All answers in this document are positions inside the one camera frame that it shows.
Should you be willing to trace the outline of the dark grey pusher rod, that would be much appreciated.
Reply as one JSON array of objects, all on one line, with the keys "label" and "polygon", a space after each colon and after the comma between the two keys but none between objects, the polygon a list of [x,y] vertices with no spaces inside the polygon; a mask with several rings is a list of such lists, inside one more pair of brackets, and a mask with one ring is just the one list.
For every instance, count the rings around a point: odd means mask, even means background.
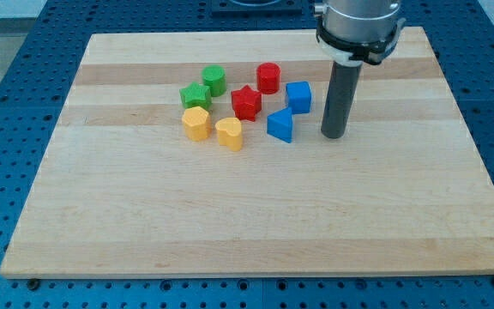
[{"label": "dark grey pusher rod", "polygon": [[325,137],[338,139],[345,134],[360,71],[361,66],[333,63],[321,125]]}]

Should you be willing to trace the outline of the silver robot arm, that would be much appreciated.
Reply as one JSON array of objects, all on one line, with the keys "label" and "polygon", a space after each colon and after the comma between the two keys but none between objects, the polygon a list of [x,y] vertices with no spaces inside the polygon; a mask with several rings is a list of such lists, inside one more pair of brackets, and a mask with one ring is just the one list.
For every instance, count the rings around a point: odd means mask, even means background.
[{"label": "silver robot arm", "polygon": [[396,48],[405,20],[401,0],[324,0],[314,7],[316,41],[333,60],[321,132],[341,138],[363,64],[379,65]]}]

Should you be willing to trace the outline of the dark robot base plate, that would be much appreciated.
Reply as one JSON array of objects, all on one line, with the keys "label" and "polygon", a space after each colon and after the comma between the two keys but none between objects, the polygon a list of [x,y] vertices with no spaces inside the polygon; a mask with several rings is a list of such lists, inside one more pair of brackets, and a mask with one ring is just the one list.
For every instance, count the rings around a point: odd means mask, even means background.
[{"label": "dark robot base plate", "polygon": [[213,16],[264,15],[274,13],[301,14],[301,0],[207,0]]}]

